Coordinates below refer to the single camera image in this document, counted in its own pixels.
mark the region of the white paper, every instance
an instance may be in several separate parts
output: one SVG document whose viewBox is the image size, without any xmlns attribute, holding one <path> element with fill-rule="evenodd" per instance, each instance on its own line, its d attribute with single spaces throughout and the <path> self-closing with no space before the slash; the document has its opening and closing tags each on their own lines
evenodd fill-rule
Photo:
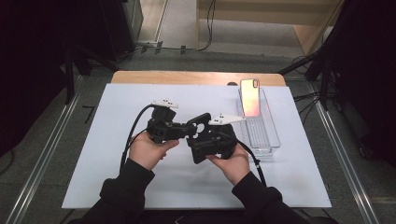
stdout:
<svg viewBox="0 0 396 224">
<path fill-rule="evenodd" d="M 291 207 L 331 207 L 311 147 L 288 87 L 264 87 L 276 126 L 280 148 L 261 162 L 268 186 L 276 187 Z M 78 164 L 64 198 L 63 208 L 90 208 L 99 200 L 107 178 L 117 177 L 120 157 L 137 114 L 153 100 L 178 104 L 174 122 L 187 122 L 206 112 L 212 118 L 237 115 L 236 86 L 107 84 Z M 144 130 L 148 110 L 135 133 Z M 242 139 L 238 123 L 235 134 Z M 252 172 L 257 175 L 254 164 Z M 146 190 L 147 209 L 239 208 L 233 185 L 210 161 L 192 161 L 185 139 L 169 150 L 154 168 L 155 178 Z"/>
</svg>

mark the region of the transparent tray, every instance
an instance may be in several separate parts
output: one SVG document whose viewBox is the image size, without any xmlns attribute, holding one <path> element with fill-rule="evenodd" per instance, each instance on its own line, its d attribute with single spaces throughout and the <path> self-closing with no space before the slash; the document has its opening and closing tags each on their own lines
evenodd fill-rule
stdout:
<svg viewBox="0 0 396 224">
<path fill-rule="evenodd" d="M 240 91 L 236 107 L 238 116 L 244 116 Z M 263 88 L 260 88 L 260 108 L 261 114 L 258 117 L 247 118 L 240 123 L 242 142 L 253 151 L 257 158 L 266 158 L 273 156 L 275 150 L 280 147 L 280 141 Z"/>
</svg>

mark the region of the smartphone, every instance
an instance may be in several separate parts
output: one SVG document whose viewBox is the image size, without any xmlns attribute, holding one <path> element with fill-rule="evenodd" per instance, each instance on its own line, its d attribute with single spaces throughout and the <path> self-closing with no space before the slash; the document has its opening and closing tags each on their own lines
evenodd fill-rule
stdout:
<svg viewBox="0 0 396 224">
<path fill-rule="evenodd" d="M 242 79 L 240 84 L 242 108 L 245 117 L 260 115 L 260 81 L 257 78 Z"/>
</svg>

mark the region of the person's left hand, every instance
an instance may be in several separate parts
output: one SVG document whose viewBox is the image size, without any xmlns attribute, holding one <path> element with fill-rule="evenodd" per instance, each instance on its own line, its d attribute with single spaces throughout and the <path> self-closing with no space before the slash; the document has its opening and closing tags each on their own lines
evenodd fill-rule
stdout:
<svg viewBox="0 0 396 224">
<path fill-rule="evenodd" d="M 148 170 L 152 170 L 157 163 L 166 156 L 166 151 L 178 145 L 178 140 L 169 140 L 155 144 L 147 132 L 139 134 L 131 144 L 129 159 L 137 162 Z"/>
</svg>

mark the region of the black jacket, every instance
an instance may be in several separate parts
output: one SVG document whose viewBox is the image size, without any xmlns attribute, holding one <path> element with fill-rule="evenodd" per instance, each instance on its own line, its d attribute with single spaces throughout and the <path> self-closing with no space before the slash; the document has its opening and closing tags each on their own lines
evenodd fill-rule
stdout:
<svg viewBox="0 0 396 224">
<path fill-rule="evenodd" d="M 139 223 L 145 190 L 153 178 L 154 173 L 128 159 L 116 179 L 105 181 L 93 208 L 69 224 Z M 251 172 L 233 188 L 233 194 L 245 206 L 244 223 L 308 223 L 282 202 L 277 189 L 264 187 Z"/>
</svg>

